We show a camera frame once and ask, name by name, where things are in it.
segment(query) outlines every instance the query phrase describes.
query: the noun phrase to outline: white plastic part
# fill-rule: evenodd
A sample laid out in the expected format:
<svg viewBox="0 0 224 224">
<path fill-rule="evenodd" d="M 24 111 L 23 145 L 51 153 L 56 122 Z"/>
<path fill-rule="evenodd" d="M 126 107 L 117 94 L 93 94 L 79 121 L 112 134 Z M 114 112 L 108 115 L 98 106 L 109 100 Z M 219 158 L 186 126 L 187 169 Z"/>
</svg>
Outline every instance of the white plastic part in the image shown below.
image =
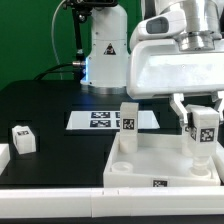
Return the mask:
<svg viewBox="0 0 224 224">
<path fill-rule="evenodd" d="M 156 14 L 159 15 L 164 9 L 167 7 L 177 3 L 177 2 L 183 2 L 188 0 L 155 0 L 155 8 L 156 8 Z M 224 2 L 223 0 L 212 0 L 217 4 L 219 17 L 222 15 Z"/>
<path fill-rule="evenodd" d="M 182 136 L 138 134 L 138 150 L 126 154 L 120 150 L 120 133 L 116 134 L 104 170 L 104 187 L 187 187 L 219 186 L 220 179 L 213 160 L 209 159 L 211 177 L 190 174 L 193 159 L 182 154 Z M 113 172 L 117 162 L 133 165 L 133 173 Z"/>
<path fill-rule="evenodd" d="M 224 187 L 0 190 L 0 218 L 224 213 Z"/>
<path fill-rule="evenodd" d="M 224 182 L 224 148 L 218 143 L 216 153 L 212 156 L 220 179 Z"/>
<path fill-rule="evenodd" d="M 9 145 L 8 144 L 0 144 L 0 175 L 4 171 L 9 160 L 10 160 Z"/>
<path fill-rule="evenodd" d="M 133 173 L 133 165 L 127 162 L 117 162 L 111 166 L 113 173 Z"/>
<path fill-rule="evenodd" d="M 83 85 L 95 88 L 126 86 L 127 14 L 121 6 L 92 13 L 92 51 L 86 59 Z"/>
<path fill-rule="evenodd" d="M 131 216 L 131 191 L 124 189 L 94 189 L 92 217 Z"/>
<path fill-rule="evenodd" d="M 12 128 L 12 136 L 19 154 L 36 152 L 35 136 L 28 126 Z"/>
<path fill-rule="evenodd" d="M 91 189 L 0 190 L 0 218 L 91 217 Z"/>
<path fill-rule="evenodd" d="M 120 150 L 134 153 L 138 149 L 138 103 L 122 103 L 120 116 Z"/>
<path fill-rule="evenodd" d="M 127 71 L 127 92 L 134 99 L 211 94 L 224 89 L 224 40 L 215 50 L 184 54 L 171 39 L 142 41 L 134 48 Z"/>
<path fill-rule="evenodd" d="M 147 32 L 147 23 L 150 21 L 157 20 L 159 18 L 164 18 L 169 23 L 169 29 L 166 33 L 155 33 L 150 34 Z M 173 37 L 180 34 L 185 30 L 187 26 L 186 17 L 183 10 L 176 10 L 164 13 L 160 16 L 153 17 L 151 19 L 144 20 L 138 24 L 135 28 L 131 40 L 130 40 L 130 49 L 133 48 L 140 42 L 144 40 L 156 40 L 156 39 L 165 39 L 167 37 Z"/>
</svg>

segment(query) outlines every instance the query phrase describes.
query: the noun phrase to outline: small white cube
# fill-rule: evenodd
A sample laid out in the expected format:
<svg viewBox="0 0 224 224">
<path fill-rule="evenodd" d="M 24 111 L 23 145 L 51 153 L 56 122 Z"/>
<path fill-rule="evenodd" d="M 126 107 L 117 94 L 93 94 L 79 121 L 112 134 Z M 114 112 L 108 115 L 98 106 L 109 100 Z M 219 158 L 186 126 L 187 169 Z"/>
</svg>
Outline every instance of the small white cube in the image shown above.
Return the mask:
<svg viewBox="0 0 224 224">
<path fill-rule="evenodd" d="M 16 126 L 12 129 L 13 143 L 19 154 L 36 152 L 36 141 L 28 126 Z"/>
<path fill-rule="evenodd" d="M 10 160 L 9 145 L 8 144 L 0 144 L 0 175 L 4 171 L 9 160 Z"/>
<path fill-rule="evenodd" d="M 188 146 L 193 156 L 211 156 L 216 151 L 219 113 L 210 107 L 192 108 L 194 126 L 190 128 Z"/>
</svg>

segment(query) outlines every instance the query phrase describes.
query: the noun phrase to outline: black cable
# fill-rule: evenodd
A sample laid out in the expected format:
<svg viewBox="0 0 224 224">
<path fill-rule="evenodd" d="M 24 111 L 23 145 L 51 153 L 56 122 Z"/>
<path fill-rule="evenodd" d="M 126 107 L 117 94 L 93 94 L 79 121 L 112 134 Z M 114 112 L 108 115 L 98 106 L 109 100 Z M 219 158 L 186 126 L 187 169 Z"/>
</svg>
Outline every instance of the black cable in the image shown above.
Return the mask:
<svg viewBox="0 0 224 224">
<path fill-rule="evenodd" d="M 37 75 L 34 80 L 41 80 L 44 76 L 46 76 L 48 73 L 63 73 L 63 71 L 55 71 L 59 68 L 64 68 L 64 67 L 70 67 L 73 66 L 72 63 L 66 63 L 66 64 L 60 64 L 60 65 L 56 65 L 52 68 L 49 68 L 48 70 L 46 70 L 45 72 L 40 73 L 39 75 Z"/>
</svg>

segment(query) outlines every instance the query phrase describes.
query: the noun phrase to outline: white box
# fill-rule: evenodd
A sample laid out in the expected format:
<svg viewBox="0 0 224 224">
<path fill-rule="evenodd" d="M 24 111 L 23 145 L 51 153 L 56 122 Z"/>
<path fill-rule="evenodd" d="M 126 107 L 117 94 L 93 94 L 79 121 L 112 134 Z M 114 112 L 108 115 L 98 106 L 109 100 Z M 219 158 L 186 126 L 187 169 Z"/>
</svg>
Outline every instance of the white box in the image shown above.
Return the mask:
<svg viewBox="0 0 224 224">
<path fill-rule="evenodd" d="M 16 126 L 12 129 L 13 143 L 19 154 L 36 152 L 36 141 L 28 126 Z"/>
<path fill-rule="evenodd" d="M 138 134 L 138 150 L 125 154 L 120 151 L 116 134 L 104 170 L 104 187 L 188 187 L 219 186 L 220 179 L 212 158 L 208 168 L 211 178 L 191 177 L 193 159 L 182 154 L 182 136 Z M 126 162 L 133 165 L 133 172 L 112 172 L 113 164 Z"/>
</svg>

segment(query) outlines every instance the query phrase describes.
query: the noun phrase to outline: white block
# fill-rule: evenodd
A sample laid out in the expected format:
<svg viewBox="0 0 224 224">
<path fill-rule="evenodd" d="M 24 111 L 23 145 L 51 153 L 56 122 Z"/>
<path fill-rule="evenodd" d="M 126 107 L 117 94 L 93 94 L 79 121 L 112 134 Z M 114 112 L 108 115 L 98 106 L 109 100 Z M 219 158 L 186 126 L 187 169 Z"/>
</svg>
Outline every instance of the white block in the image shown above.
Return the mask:
<svg viewBox="0 0 224 224">
<path fill-rule="evenodd" d="M 212 108 L 192 108 L 194 127 L 189 130 L 188 147 L 193 156 L 215 153 L 219 130 L 219 113 Z"/>
<path fill-rule="evenodd" d="M 9 145 L 8 144 L 0 144 L 0 175 L 4 171 L 9 160 L 10 160 Z"/>
<path fill-rule="evenodd" d="M 132 189 L 132 216 L 223 214 L 223 187 Z"/>
<path fill-rule="evenodd" d="M 92 191 L 92 217 L 130 216 L 129 188 L 94 189 Z"/>
<path fill-rule="evenodd" d="M 216 153 L 212 156 L 220 179 L 224 182 L 224 149 L 218 143 Z"/>
<path fill-rule="evenodd" d="M 120 108 L 120 150 L 134 153 L 138 149 L 138 103 L 122 103 Z"/>
<path fill-rule="evenodd" d="M 0 218 L 91 217 L 91 189 L 0 190 Z"/>
<path fill-rule="evenodd" d="M 19 154 L 36 152 L 36 141 L 28 126 L 16 126 L 12 129 L 13 143 Z"/>
</svg>

